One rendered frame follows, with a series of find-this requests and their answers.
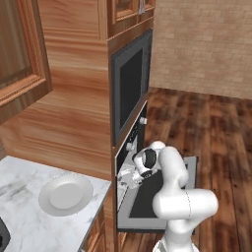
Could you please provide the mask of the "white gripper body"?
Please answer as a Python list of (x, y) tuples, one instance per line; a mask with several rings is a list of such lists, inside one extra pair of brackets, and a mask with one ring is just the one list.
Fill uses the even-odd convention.
[(130, 189), (139, 187), (142, 184), (143, 177), (137, 169), (125, 169), (120, 172), (120, 178)]

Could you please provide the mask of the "wooden cabinet door glass pane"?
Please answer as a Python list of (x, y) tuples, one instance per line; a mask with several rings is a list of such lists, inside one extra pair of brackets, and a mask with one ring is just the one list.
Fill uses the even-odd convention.
[(108, 36), (112, 37), (137, 24), (139, 0), (107, 0)]

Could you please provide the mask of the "white round plate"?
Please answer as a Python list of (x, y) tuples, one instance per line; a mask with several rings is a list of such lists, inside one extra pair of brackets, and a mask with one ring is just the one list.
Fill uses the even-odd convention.
[(63, 175), (44, 185), (39, 193), (40, 207), (54, 217), (71, 216), (81, 211), (92, 199), (94, 188), (81, 175)]

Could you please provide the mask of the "tall wooden oven cabinet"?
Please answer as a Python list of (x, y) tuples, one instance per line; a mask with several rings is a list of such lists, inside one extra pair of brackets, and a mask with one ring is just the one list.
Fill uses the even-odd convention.
[(6, 153), (113, 181), (110, 57), (154, 25), (108, 36), (107, 0), (38, 0), (52, 92), (0, 126)]

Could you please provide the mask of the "black built-in microwave oven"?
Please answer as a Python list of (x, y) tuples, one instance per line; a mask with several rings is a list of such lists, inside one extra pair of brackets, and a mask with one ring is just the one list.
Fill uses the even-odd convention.
[(111, 56), (113, 145), (148, 91), (152, 42), (153, 30), (148, 29)]

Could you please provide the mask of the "black hob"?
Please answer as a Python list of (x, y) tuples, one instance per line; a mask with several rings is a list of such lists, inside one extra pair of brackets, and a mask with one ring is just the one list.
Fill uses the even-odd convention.
[(11, 235), (6, 224), (0, 218), (0, 252), (4, 252), (10, 242)]

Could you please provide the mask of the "wooden drawer front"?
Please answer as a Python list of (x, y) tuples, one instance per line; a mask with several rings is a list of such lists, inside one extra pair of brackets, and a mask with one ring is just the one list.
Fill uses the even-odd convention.
[(106, 252), (104, 210), (100, 208), (80, 252)]

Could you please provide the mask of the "grey oven door black glass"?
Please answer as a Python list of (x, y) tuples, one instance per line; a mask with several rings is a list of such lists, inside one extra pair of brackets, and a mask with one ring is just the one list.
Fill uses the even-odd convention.
[(153, 211), (154, 195), (161, 189), (163, 178), (159, 170), (135, 189), (128, 189), (117, 212), (119, 232), (164, 232), (166, 220)]

